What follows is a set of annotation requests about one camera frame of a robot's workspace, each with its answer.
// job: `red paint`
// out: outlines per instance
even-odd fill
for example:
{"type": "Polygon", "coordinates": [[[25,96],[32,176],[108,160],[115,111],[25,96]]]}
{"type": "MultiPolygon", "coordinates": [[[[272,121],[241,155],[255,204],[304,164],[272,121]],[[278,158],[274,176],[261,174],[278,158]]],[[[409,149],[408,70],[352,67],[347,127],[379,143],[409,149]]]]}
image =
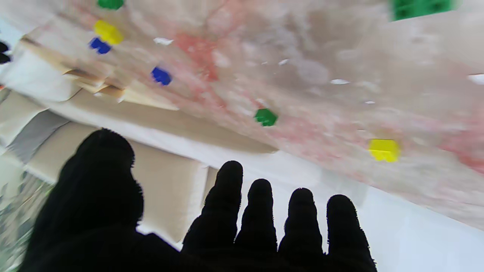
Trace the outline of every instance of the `red paint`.
{"type": "Polygon", "coordinates": [[[440,148],[454,153],[461,163],[484,174],[484,105],[480,105],[468,121],[467,130],[444,139],[440,148]]]}
{"type": "Polygon", "coordinates": [[[212,51],[217,48],[216,42],[179,33],[175,37],[174,44],[197,64],[197,68],[200,69],[200,77],[203,80],[208,82],[218,81],[217,67],[212,57],[212,51]]]}

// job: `gloved hand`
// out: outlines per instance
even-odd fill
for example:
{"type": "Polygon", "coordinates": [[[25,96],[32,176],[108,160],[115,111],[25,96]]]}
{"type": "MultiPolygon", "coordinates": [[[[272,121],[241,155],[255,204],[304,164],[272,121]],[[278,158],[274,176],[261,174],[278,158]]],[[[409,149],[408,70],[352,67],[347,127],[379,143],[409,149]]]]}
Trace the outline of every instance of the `gloved hand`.
{"type": "Polygon", "coordinates": [[[355,207],[346,196],[335,195],[328,201],[329,252],[325,254],[313,194],[305,188],[295,190],[290,198],[285,236],[277,249],[272,188],[263,179],[250,187],[236,237],[241,188],[242,166],[235,161],[225,163],[201,215],[185,236],[182,253],[222,269],[265,266],[275,271],[289,264],[307,271],[376,271],[355,207]]]}

